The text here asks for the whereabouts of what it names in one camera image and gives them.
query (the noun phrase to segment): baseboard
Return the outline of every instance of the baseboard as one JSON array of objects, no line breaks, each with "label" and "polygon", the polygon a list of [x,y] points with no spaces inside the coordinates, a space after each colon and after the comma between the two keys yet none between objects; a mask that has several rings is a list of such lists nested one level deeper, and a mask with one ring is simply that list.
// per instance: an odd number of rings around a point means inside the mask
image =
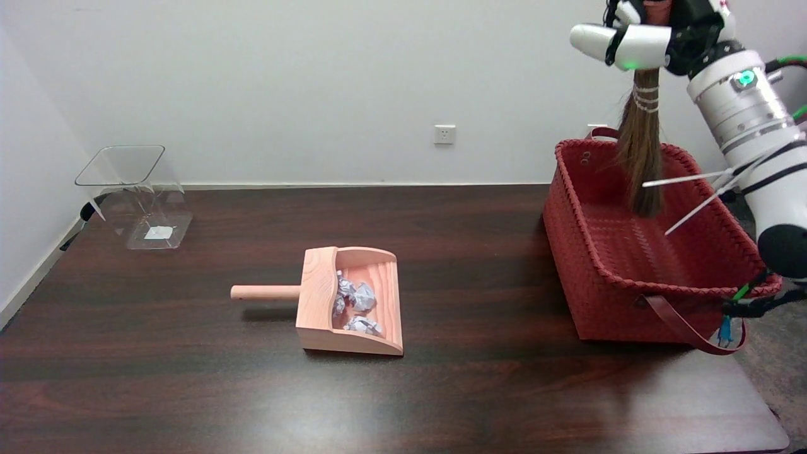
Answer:
[{"label": "baseboard", "polygon": [[226,191],[234,189],[289,189],[305,187],[398,187],[398,186],[528,186],[549,182],[528,183],[183,183],[186,191]]},{"label": "baseboard", "polygon": [[17,291],[11,295],[11,298],[6,301],[2,309],[0,309],[0,330],[5,329],[6,325],[8,325],[8,322],[14,317],[19,308],[23,307],[23,303],[34,292],[36,286],[42,282],[42,279],[48,274],[48,271],[50,271],[64,253],[59,250],[59,247],[81,230],[82,224],[83,221],[77,218],[76,222],[60,237],[59,241],[52,245],[51,253],[34,268],[34,271],[25,279],[23,284],[20,285]]}]

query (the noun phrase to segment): dark wooden table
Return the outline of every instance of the dark wooden table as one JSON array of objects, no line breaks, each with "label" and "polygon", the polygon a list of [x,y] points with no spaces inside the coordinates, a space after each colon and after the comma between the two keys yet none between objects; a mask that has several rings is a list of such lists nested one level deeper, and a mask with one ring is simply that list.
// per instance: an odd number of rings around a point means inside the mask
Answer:
[{"label": "dark wooden table", "polygon": [[[777,452],[733,358],[575,336],[545,187],[191,192],[177,250],[93,222],[0,338],[0,451]],[[233,284],[398,255],[405,356],[300,348]]]}]

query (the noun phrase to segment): transparent plastic container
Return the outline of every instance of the transparent plastic container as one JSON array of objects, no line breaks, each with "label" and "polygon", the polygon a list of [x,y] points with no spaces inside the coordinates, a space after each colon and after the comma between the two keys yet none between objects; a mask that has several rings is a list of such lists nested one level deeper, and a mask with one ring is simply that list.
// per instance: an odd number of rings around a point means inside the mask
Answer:
[{"label": "transparent plastic container", "polygon": [[87,191],[98,215],[128,249],[179,247],[193,219],[164,154],[161,145],[106,147],[76,177],[76,186]]}]

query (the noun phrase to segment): floor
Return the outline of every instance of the floor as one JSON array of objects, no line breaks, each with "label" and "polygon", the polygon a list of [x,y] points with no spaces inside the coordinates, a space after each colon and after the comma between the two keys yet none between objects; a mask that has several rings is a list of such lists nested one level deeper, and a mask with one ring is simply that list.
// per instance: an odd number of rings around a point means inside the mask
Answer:
[{"label": "floor", "polygon": [[[753,216],[739,196],[727,203],[755,236]],[[807,448],[807,303],[791,303],[752,320],[750,342],[737,361],[790,436],[790,452]]]}]

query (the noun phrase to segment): dustpan handle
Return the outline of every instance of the dustpan handle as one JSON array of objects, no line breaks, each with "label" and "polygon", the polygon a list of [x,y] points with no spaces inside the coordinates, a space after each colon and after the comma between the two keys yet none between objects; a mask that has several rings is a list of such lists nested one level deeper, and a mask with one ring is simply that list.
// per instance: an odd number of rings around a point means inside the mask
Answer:
[{"label": "dustpan handle", "polygon": [[667,301],[664,296],[642,295],[641,298],[647,301],[647,304],[650,305],[659,318],[661,318],[681,340],[700,351],[705,351],[711,355],[731,355],[740,350],[746,343],[746,321],[744,319],[742,320],[742,337],[740,338],[740,343],[734,348],[724,348],[711,343],[707,338],[698,334],[698,332],[692,328],[692,325],[681,317],[681,314],[670,305],[669,301]]},{"label": "dustpan handle", "polygon": [[233,285],[233,300],[296,300],[300,298],[299,285]]}]

